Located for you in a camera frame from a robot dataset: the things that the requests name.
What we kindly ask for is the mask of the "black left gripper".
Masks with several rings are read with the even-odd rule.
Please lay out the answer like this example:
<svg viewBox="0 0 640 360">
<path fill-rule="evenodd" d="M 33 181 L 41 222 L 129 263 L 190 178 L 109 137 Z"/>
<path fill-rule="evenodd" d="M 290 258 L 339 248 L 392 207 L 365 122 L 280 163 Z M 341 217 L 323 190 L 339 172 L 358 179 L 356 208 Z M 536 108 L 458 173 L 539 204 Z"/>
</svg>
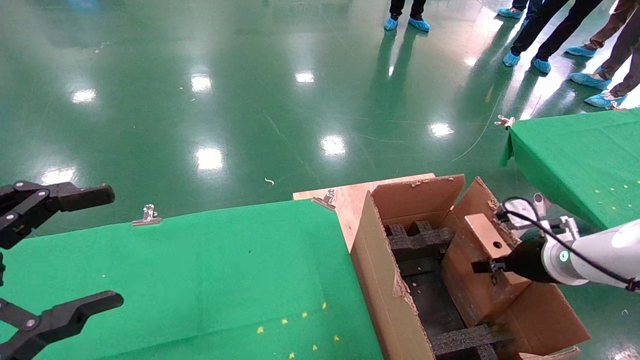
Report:
<svg viewBox="0 0 640 360">
<path fill-rule="evenodd" d="M 115 202 L 107 184 L 77 187 L 72 182 L 42 185 L 19 180 L 0 189 L 0 246 L 11 249 L 58 212 L 75 212 Z M 0 287 L 5 264 L 0 253 Z M 3 360 L 32 360 L 47 346 L 82 332 L 89 317 L 117 309 L 124 298 L 103 291 L 58 304 L 36 315 L 2 298 L 0 319 L 16 333 L 0 345 Z"/>
</svg>

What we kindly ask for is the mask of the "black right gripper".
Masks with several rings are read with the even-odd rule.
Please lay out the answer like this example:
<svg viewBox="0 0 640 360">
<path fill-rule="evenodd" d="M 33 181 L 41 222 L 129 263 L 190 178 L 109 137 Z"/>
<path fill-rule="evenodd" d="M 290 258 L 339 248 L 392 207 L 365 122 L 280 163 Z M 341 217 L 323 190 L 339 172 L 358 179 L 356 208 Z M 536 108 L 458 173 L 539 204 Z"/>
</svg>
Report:
<svg viewBox="0 0 640 360">
<path fill-rule="evenodd" d="M 471 263 L 471 269 L 474 274 L 512 272 L 526 280 L 548 284 L 549 273 L 543 264 L 545 244 L 540 239 L 522 241 L 507 257 L 476 260 Z"/>
</svg>

